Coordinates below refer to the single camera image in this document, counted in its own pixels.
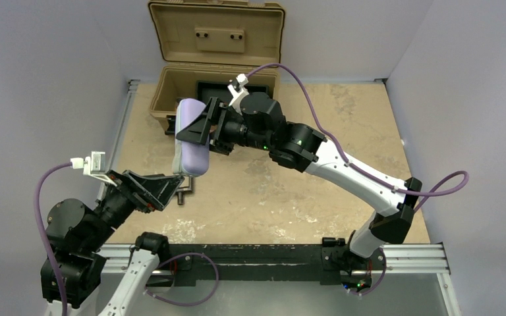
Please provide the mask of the lilac zippered umbrella case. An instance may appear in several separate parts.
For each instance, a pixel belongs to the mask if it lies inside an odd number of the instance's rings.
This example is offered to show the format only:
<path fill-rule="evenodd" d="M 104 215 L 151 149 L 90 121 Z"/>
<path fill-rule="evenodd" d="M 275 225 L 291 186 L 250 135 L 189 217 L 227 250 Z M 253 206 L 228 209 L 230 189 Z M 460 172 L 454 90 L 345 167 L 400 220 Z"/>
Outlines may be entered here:
<path fill-rule="evenodd" d="M 179 102 L 175 118 L 174 174 L 202 176 L 210 165 L 208 137 L 202 114 L 206 104 L 193 98 Z"/>

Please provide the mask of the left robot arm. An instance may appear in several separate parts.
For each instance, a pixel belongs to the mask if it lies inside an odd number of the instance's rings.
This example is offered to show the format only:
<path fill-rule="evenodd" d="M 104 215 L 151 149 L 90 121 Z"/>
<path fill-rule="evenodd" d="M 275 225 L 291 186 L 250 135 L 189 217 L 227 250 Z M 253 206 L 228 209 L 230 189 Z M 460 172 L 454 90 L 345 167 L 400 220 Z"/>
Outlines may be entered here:
<path fill-rule="evenodd" d="M 40 270 L 42 296 L 52 315 L 81 312 L 101 284 L 101 247 L 134 211 L 162 211 L 184 181 L 181 175 L 98 174 L 105 193 L 94 208 L 78 199 L 56 203 L 42 228 L 47 259 Z"/>

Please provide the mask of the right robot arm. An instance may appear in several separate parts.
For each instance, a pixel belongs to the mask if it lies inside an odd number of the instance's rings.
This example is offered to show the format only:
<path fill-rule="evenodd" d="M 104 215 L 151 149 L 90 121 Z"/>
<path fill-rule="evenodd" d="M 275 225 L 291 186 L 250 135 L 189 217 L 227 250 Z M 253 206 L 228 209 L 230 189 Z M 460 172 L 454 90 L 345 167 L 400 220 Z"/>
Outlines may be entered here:
<path fill-rule="evenodd" d="M 226 105 L 182 99 L 175 121 L 173 171 L 202 176 L 210 153 L 228 155 L 235 146 L 261 149 L 279 166 L 322 178 L 370 205 L 374 212 L 348 241 L 351 253 L 367 258 L 384 244 L 402 244 L 412 226 L 421 182 L 391 178 L 339 149 L 337 142 L 303 124 L 288 121 L 278 101 L 254 92 Z"/>

